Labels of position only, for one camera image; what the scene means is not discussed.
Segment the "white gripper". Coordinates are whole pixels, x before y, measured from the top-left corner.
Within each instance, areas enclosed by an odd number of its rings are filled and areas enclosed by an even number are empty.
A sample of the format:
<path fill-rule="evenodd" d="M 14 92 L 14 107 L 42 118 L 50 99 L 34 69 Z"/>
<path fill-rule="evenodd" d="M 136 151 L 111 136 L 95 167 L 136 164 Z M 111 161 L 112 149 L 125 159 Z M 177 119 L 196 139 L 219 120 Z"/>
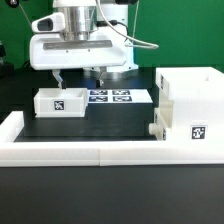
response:
<path fill-rule="evenodd" d="M 60 69 L 100 67 L 96 87 L 103 85 L 107 66 L 122 66 L 127 61 L 125 38 L 108 26 L 99 27 L 88 40 L 66 40 L 65 16 L 61 12 L 32 23 L 30 63 L 35 70 L 52 70 L 60 89 L 66 89 Z"/>

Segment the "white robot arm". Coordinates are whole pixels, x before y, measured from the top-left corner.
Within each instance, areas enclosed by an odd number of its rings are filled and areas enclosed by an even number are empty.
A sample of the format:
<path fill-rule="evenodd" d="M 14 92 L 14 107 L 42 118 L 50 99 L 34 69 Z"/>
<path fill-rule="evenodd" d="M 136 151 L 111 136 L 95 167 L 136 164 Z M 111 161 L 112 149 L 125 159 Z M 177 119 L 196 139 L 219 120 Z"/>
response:
<path fill-rule="evenodd" d="M 32 22 L 30 64 L 50 70 L 63 88 L 63 70 L 82 69 L 106 77 L 138 68 L 128 39 L 131 0 L 53 0 L 55 11 Z"/>

